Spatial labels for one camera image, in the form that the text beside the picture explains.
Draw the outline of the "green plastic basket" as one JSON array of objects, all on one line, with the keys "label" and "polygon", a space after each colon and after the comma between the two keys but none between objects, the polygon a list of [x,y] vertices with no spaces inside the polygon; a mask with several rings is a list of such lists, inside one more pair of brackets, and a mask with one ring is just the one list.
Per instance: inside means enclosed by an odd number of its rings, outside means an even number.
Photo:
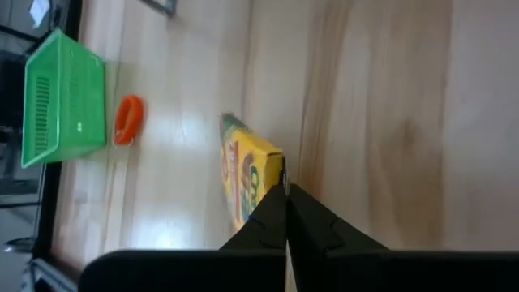
[{"label": "green plastic basket", "polygon": [[77,159],[105,144],[105,62],[56,29],[25,66],[21,166]]}]

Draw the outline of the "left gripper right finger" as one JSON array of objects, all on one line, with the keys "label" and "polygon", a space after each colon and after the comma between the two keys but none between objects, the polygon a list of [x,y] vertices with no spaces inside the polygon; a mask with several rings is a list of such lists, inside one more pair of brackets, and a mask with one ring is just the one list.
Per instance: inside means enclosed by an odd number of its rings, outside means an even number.
[{"label": "left gripper right finger", "polygon": [[287,239],[298,292],[368,289],[371,268],[363,261],[388,250],[294,183],[287,202]]}]

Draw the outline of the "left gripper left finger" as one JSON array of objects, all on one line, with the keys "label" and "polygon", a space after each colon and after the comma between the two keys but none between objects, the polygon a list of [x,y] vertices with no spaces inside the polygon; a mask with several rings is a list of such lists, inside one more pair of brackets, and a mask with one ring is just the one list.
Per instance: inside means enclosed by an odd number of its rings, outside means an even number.
[{"label": "left gripper left finger", "polygon": [[286,207],[285,188],[271,188],[244,226],[220,248],[227,291],[285,290]]}]

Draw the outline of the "yellow Crayola crayon box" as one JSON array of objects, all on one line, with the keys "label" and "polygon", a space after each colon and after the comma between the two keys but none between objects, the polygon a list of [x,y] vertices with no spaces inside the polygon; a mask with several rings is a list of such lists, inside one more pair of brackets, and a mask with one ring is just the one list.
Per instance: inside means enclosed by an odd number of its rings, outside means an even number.
[{"label": "yellow Crayola crayon box", "polygon": [[285,155],[231,113],[221,115],[220,141],[225,197],[240,230],[269,190],[285,183]]}]

